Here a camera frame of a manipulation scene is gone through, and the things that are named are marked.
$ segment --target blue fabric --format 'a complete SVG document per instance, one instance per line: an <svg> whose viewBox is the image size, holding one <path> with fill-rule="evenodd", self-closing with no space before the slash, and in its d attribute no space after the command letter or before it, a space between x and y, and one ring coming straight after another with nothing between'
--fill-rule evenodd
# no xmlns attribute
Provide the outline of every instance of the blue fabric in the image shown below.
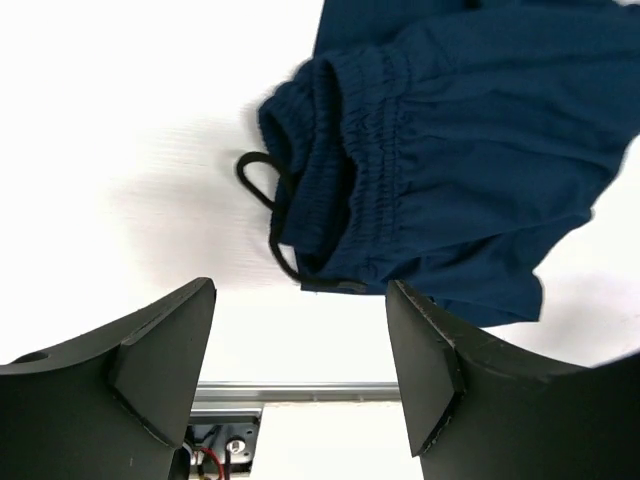
<svg viewBox="0 0 640 480"><path fill-rule="evenodd" d="M466 11L315 55L259 111L297 182L272 224L298 269L367 294L404 279L479 326L537 320L533 269L640 133L634 13Z"/></svg>

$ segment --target drawstring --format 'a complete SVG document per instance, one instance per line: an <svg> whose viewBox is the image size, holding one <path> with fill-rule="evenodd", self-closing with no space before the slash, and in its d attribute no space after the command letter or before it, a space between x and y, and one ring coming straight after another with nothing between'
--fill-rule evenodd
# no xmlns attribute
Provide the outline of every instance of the drawstring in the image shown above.
<svg viewBox="0 0 640 480"><path fill-rule="evenodd" d="M264 193L260 191L258 187L256 187L251 180L247 178L245 173L245 169L248 165L252 163L262 163L265 165L269 165L273 168L278 175L280 175L280 183L284 187L289 199L293 198L295 193L295 181L293 179L293 175L291 172L275 157L271 155L267 155L266 153L261 152L249 152L245 153L236 164L236 175L240 183L249 190L254 197L256 197L260 203L262 203L265 207L271 210L276 218L279 217L278 221L273 222L271 227L271 233L269 234L269 249L273 254L273 258L275 258L276 262L282 269L284 273L287 274L289 278L293 281L302 283L305 285L309 285L312 287L318 288L346 288L354 290L358 293L364 293L366 291L366 285L362 282L356 282L352 280L329 280L317 277L311 277L308 275L303 275L300 272L296 271L287 260L284 258L282 253L282 249L280 248L280 237L282 236L282 231L284 228L284 219L286 217L286 210L283 207L276 205L276 203L269 199Z"/></svg>

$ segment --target metal bar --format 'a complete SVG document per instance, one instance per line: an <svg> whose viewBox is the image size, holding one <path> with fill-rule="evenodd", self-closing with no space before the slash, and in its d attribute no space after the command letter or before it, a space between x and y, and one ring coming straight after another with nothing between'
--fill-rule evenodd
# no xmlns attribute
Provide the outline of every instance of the metal bar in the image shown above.
<svg viewBox="0 0 640 480"><path fill-rule="evenodd" d="M198 384L194 407L224 403L397 402L398 384L380 383L236 383Z"/></svg>

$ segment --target white background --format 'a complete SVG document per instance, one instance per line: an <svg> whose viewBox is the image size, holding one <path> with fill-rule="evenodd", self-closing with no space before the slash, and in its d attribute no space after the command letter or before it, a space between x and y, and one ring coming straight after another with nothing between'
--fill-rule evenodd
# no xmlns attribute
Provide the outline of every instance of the white background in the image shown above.
<svg viewBox="0 0 640 480"><path fill-rule="evenodd" d="M233 176L261 149L256 106L310 55L321 3L0 4L0 364L210 276L202 380L395 379L384 300L300 293L268 252L268 212ZM585 365L640 347L638 147L595 220L539 269L542 321L500 335ZM266 170L255 180L273 188ZM384 449L408 454L402 428ZM300 478L275 470L256 476Z"/></svg>

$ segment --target screw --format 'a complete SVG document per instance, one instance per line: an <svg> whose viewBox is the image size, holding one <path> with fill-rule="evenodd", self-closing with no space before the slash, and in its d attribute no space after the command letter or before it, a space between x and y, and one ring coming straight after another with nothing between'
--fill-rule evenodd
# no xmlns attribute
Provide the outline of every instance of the screw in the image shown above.
<svg viewBox="0 0 640 480"><path fill-rule="evenodd" d="M247 448L247 444L242 440L231 440L227 443L227 450L234 455L244 452L245 448Z"/></svg>

